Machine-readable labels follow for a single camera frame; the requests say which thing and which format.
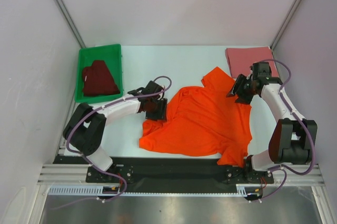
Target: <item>cable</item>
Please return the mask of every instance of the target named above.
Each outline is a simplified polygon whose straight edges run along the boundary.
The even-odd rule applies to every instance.
[[[267,187],[267,181],[264,179],[264,177],[260,177],[260,180],[261,180],[261,185],[264,183],[264,186],[262,187],[261,186],[261,189],[264,189]]]
[[[301,125],[301,127],[303,128],[306,136],[308,137],[309,139],[309,143],[310,143],[310,148],[311,148],[311,152],[312,152],[312,158],[311,158],[311,162],[310,162],[310,165],[309,165],[309,168],[304,171],[304,172],[298,172],[292,168],[290,168],[289,166],[287,166],[286,164],[282,164],[281,166],[282,167],[285,167],[287,168],[288,170],[290,170],[291,172],[297,174],[297,175],[300,175],[300,176],[304,176],[304,175],[307,175],[309,174],[312,169],[314,168],[314,165],[316,163],[316,153],[315,153],[315,146],[314,146],[314,141],[311,137],[311,134],[309,132],[309,130],[307,129],[307,127],[304,125],[304,123],[302,122],[302,120],[299,118],[299,116],[293,112],[290,104],[288,103],[288,101],[285,99],[284,95],[283,95],[283,89],[284,89],[284,86],[289,82],[290,78],[291,78],[291,70],[290,68],[285,65],[283,62],[280,62],[278,60],[275,60],[275,59],[266,59],[266,60],[262,60],[261,62],[266,62],[266,61],[273,61],[273,62],[277,62],[277,63],[280,63],[282,66],[285,67],[285,69],[288,71],[288,78],[285,80],[285,82],[281,85],[280,89],[279,89],[279,95],[280,95],[280,98],[282,99],[283,103],[285,104],[285,106],[289,109],[290,113],[294,116],[294,118],[299,122],[299,124]],[[275,166],[275,167],[271,167],[269,168],[269,171],[270,172],[273,172],[275,170],[278,170],[280,168],[279,165]]]
[[[147,95],[138,95],[138,96],[130,96],[128,98],[126,98],[125,100],[124,99],[118,99],[118,100],[115,100],[105,106],[100,106],[94,110],[92,110],[90,113],[88,113],[86,116],[84,116],[77,124],[76,126],[74,126],[74,128],[72,129],[72,131],[70,132],[68,138],[67,138],[67,143],[66,143],[66,148],[68,149],[69,152],[72,152],[72,153],[76,153],[76,154],[81,154],[79,151],[76,151],[76,150],[72,150],[70,149],[70,141],[71,141],[71,138],[73,137],[75,131],[84,123],[84,121],[86,121],[91,115],[93,115],[95,112],[98,112],[100,110],[103,110],[104,108],[107,108],[107,107],[110,107],[114,104],[118,104],[118,103],[121,103],[121,102],[125,102],[127,100],[132,100],[132,99],[138,99],[138,98],[149,98],[150,96],[157,96],[157,95],[160,95],[162,93],[164,93],[165,91],[167,91],[171,85],[172,85],[172,80],[168,77],[168,76],[165,76],[165,75],[161,75],[161,76],[158,76],[154,81],[160,79],[160,78],[166,78],[169,80],[170,84],[168,85],[167,88],[163,89],[162,91],[159,91],[159,92],[156,92],[156,93],[152,93],[152,94],[147,94]]]
[[[282,183],[280,184],[280,186],[277,187],[277,189],[274,190],[272,193],[268,194],[267,196],[264,196],[264,197],[261,198],[261,199],[267,199],[267,198],[271,197],[272,195],[274,195],[275,193],[277,193],[277,192],[284,186],[288,174],[286,173],[285,170],[282,170],[282,171],[284,172],[284,179],[283,179]],[[260,201],[261,199],[252,200],[252,202],[261,202],[261,201]]]
[[[230,177],[230,179],[232,179],[232,178],[235,178],[235,177],[237,177],[237,176],[239,176],[239,175],[241,175],[243,173],[243,169],[238,173],[238,174],[236,174],[236,175],[234,175],[234,176],[232,176],[232,177]]]
[[[295,112],[293,112],[292,107],[290,106],[290,104],[288,103],[288,101],[285,99],[285,97],[283,95],[284,86],[289,82],[289,80],[290,80],[290,78],[292,76],[291,75],[291,70],[290,70],[290,68],[286,64],[284,64],[281,61],[275,60],[275,59],[266,59],[266,60],[262,60],[260,62],[267,62],[267,61],[277,62],[277,63],[281,64],[282,66],[284,66],[285,69],[288,71],[288,74],[289,74],[288,78],[281,85],[281,87],[279,89],[279,95],[280,95],[280,98],[282,99],[283,103],[285,104],[285,106],[289,109],[290,113],[294,116],[294,118],[299,122],[299,124],[303,128],[306,136],[308,137],[309,143],[310,143],[311,152],[312,152],[312,158],[311,158],[311,162],[310,162],[310,165],[309,165],[308,169],[306,171],[304,171],[304,172],[298,172],[298,171],[290,168],[286,164],[281,164],[281,165],[277,165],[277,166],[269,168],[268,172],[270,172],[270,173],[272,173],[274,171],[282,170],[284,172],[284,179],[283,179],[282,183],[280,184],[280,186],[275,191],[273,191],[272,193],[270,193],[267,196],[263,197],[262,199],[269,198],[270,196],[274,195],[277,191],[279,191],[283,187],[283,185],[285,184],[286,178],[288,176],[287,173],[286,173],[286,171],[284,170],[284,168],[287,168],[288,170],[290,170],[291,172],[293,172],[293,173],[295,173],[297,175],[304,176],[304,175],[309,174],[312,171],[312,169],[313,169],[313,167],[315,165],[315,162],[316,162],[315,146],[314,146],[314,142],[313,142],[313,139],[311,137],[311,134],[310,134],[309,130],[307,129],[307,127],[302,122],[302,120],[299,118],[299,116]]]
[[[118,193],[117,195],[115,195],[114,197],[110,198],[110,199],[103,199],[102,200],[102,203],[104,202],[110,202],[112,200],[115,200],[117,198],[119,198],[125,191],[126,191],[126,188],[127,188],[127,184],[126,184],[126,180],[122,177],[122,176],[119,176],[119,175],[116,175],[116,174],[113,174],[113,173],[110,173],[110,172],[107,172],[107,171],[104,171],[104,170],[101,170],[99,167],[96,167],[88,158],[86,158],[84,155],[82,155],[81,152],[79,151],[76,151],[76,150],[73,150],[70,148],[70,141],[71,141],[71,138],[73,137],[75,131],[82,125],[82,123],[84,123],[84,121],[86,121],[91,115],[93,115],[95,112],[98,112],[100,110],[103,110],[107,107],[110,107],[112,105],[115,105],[115,104],[118,104],[118,103],[121,103],[121,102],[125,102],[127,100],[132,100],[132,99],[138,99],[138,98],[149,98],[150,96],[157,96],[157,95],[160,95],[164,92],[166,92],[171,86],[172,86],[172,80],[168,77],[168,76],[165,76],[165,75],[161,75],[161,76],[158,76],[157,78],[154,79],[154,82],[157,81],[158,79],[161,79],[161,78],[165,78],[165,79],[168,79],[169,80],[169,85],[167,88],[163,89],[162,91],[159,91],[159,92],[156,92],[156,93],[152,93],[152,94],[147,94],[147,95],[138,95],[138,96],[130,96],[128,98],[125,98],[125,99],[119,99],[119,100],[115,100],[105,106],[100,106],[94,110],[92,110],[90,113],[88,113],[86,116],[84,116],[75,126],[74,128],[72,129],[72,131],[70,132],[68,138],[67,138],[67,142],[66,142],[66,148],[68,149],[69,152],[71,153],[76,153],[76,154],[80,154],[84,160],[86,160],[90,165],[92,165],[92,167],[99,171],[100,173],[102,174],[105,174],[105,175],[108,175],[108,176],[112,176],[112,177],[116,177],[120,180],[123,181],[124,183],[124,188],[123,190]],[[97,199],[97,197],[87,197],[87,198],[83,198],[83,199],[78,199],[78,200],[75,200],[73,202],[70,202],[70,203],[67,203],[67,204],[64,204],[62,206],[59,206],[59,207],[54,207],[54,208],[50,208],[51,210],[58,210],[58,209],[61,209],[61,208],[64,208],[64,207],[68,207],[68,206],[71,206],[73,204],[76,204],[78,202],[81,202],[81,201],[85,201],[85,200],[91,200],[91,199]]]

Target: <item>pink cloth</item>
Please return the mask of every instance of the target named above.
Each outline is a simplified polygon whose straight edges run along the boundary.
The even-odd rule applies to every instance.
[[[230,67],[232,78],[237,78],[239,74],[249,75],[250,66],[254,62],[263,59],[272,59],[273,54],[269,47],[252,47],[252,48],[227,48],[226,58]],[[269,62],[272,69],[272,76],[279,77],[274,62]]]

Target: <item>maroon cloth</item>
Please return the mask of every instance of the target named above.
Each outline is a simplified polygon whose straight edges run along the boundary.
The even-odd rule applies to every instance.
[[[96,60],[82,71],[85,96],[114,95],[120,91],[104,61]]]

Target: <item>orange shirt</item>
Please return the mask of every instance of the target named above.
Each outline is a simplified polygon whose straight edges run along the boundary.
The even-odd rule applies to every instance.
[[[251,106],[226,98],[234,80],[219,67],[202,80],[204,87],[184,87],[167,105],[167,121],[146,120],[140,148],[194,157],[220,153],[219,165],[243,167],[252,139]]]

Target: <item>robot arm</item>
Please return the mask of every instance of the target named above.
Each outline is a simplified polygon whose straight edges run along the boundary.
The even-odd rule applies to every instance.
[[[105,126],[119,118],[140,112],[146,112],[147,119],[165,120],[167,99],[163,98],[164,94],[156,95],[156,93],[163,91],[164,89],[160,85],[150,81],[145,88],[129,91],[127,95],[115,100],[115,104],[111,106],[108,106],[110,102],[93,106],[81,103],[64,129],[63,137],[68,139],[80,120],[90,112],[101,108],[75,130],[71,137],[71,145],[76,147],[96,167],[106,171],[113,164],[113,160],[101,147]]]
[[[308,136],[298,122],[301,120],[310,132],[315,143],[317,124],[306,120],[300,114],[284,89],[281,79],[271,76],[268,62],[254,63],[252,73],[246,77],[242,74],[236,79],[228,97],[237,95],[237,103],[250,104],[254,95],[259,95],[270,107],[277,122],[268,150],[247,158],[251,169],[267,171],[276,164],[306,164],[311,161],[312,150]]]

